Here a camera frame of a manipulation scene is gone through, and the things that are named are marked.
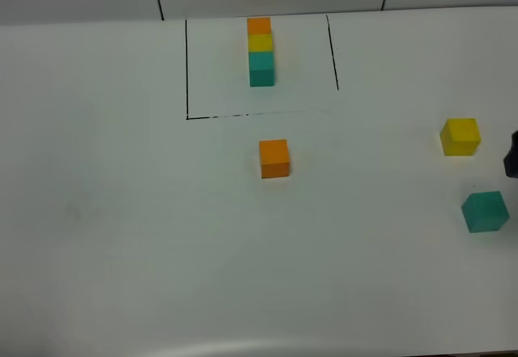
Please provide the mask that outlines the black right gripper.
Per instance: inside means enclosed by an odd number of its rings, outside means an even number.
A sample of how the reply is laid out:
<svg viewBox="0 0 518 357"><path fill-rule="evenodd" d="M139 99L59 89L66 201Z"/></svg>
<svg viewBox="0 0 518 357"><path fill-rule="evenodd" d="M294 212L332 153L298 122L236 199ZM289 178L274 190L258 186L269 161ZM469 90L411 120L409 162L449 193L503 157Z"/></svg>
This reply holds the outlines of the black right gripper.
<svg viewBox="0 0 518 357"><path fill-rule="evenodd" d="M512 134L512 144L509 152L503 159L506 176L518 177L518 131Z"/></svg>

